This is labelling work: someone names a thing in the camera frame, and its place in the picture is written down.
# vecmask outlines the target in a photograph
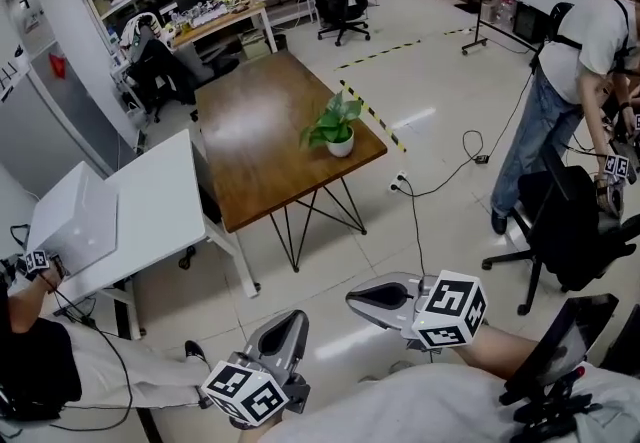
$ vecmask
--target white box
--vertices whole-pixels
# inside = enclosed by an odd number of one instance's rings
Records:
[[[78,164],[36,205],[27,252],[58,253],[76,274],[116,249],[117,190]]]
[[[254,427],[287,405],[289,398],[271,374],[220,361],[202,385],[225,414]]]
[[[478,278],[443,270],[411,328],[427,349],[468,345],[487,312],[486,299]]]

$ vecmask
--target white pot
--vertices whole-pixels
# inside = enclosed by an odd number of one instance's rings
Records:
[[[353,150],[353,129],[351,131],[351,137],[343,143],[327,143],[329,153],[334,157],[346,157]]]

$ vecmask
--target black office chair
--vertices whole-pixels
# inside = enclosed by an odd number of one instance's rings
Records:
[[[138,62],[129,67],[127,75],[138,83],[140,101],[147,114],[155,109],[154,121],[160,122],[160,110],[169,100],[178,100],[183,105],[195,105],[193,74],[157,39],[144,45]],[[164,85],[158,88],[156,78]],[[169,79],[173,81],[172,89]]]
[[[322,39],[322,36],[328,32],[340,31],[338,39],[336,40],[336,46],[341,45],[340,40],[347,30],[353,32],[359,32],[365,35],[365,39],[369,41],[371,35],[359,27],[362,26],[367,29],[369,26],[363,21],[354,21],[360,18],[367,6],[368,0],[355,0],[355,5],[349,6],[349,0],[316,0],[316,6],[318,13],[325,22],[330,24],[330,27],[322,29],[318,32],[318,39]]]
[[[510,214],[530,249],[482,261],[484,270],[494,263],[533,262],[527,300],[518,306],[518,315],[531,310],[542,264],[557,276],[563,292],[582,290],[604,276],[616,258],[633,254],[636,245],[627,242],[640,235],[640,215],[622,225],[612,225],[611,219],[602,217],[595,186],[583,168],[565,167],[551,144],[543,147],[541,156],[547,170],[520,178],[522,207]]]

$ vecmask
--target jeans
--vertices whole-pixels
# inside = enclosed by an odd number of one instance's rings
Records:
[[[540,157],[542,146],[550,140],[562,157],[582,116],[582,107],[565,102],[538,68],[518,130],[491,195],[491,208],[499,216],[509,215],[518,201],[518,179],[545,169]]]

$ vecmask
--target person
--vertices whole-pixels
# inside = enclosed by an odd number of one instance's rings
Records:
[[[631,52],[624,58],[624,66],[638,68],[638,11],[638,4],[630,0],[580,2],[562,19],[558,35],[581,45],[581,50],[558,41],[542,49],[522,119],[491,195],[491,226],[497,234],[507,229],[507,216],[518,200],[518,179],[544,169],[539,157],[542,146],[549,141],[562,156],[583,116],[598,155],[596,178],[604,181],[607,142],[600,107],[607,98],[603,87],[609,78],[627,132],[635,132],[627,77],[612,70],[616,54],[625,45]]]
[[[0,275],[0,391],[58,410],[65,405],[126,407],[124,369],[105,338],[79,323],[39,317],[45,297],[54,295],[60,282],[52,267],[25,288],[9,292]],[[179,362],[140,342],[106,338],[126,365],[132,407],[198,404],[197,387],[210,370],[195,342],[185,343],[186,359]]]
[[[524,403],[503,406],[498,397],[536,345],[481,326],[471,345],[453,348],[469,366],[427,364],[359,384],[353,395],[315,413],[285,421],[274,415],[243,431],[239,443],[509,441],[523,427],[513,415]],[[575,383],[574,395],[591,393],[602,409],[576,415],[577,431],[553,441],[638,441],[640,381],[583,366],[586,374]]]

